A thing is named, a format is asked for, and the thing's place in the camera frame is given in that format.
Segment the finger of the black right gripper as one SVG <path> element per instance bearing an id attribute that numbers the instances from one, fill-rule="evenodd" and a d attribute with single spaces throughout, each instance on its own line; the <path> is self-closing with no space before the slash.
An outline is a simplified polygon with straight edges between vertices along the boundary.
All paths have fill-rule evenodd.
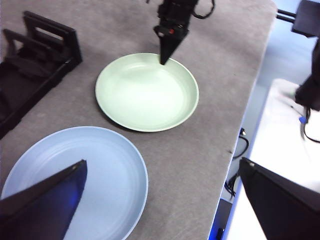
<path id="1" fill-rule="evenodd" d="M 159 32 L 160 64 L 165 65 L 178 46 L 182 43 L 189 31 Z"/>

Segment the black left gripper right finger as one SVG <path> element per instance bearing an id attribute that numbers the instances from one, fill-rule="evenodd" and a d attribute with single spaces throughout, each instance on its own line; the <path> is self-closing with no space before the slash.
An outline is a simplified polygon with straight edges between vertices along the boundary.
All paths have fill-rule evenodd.
<path id="1" fill-rule="evenodd" d="M 320 194 L 243 157 L 239 176 L 268 240 L 318 240 Z"/>

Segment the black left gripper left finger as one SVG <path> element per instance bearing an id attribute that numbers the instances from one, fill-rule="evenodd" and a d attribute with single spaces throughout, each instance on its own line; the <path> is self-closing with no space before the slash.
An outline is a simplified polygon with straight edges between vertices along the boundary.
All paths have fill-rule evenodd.
<path id="1" fill-rule="evenodd" d="M 75 164 L 0 201 L 2 240 L 62 240 L 81 200 L 87 162 Z"/>

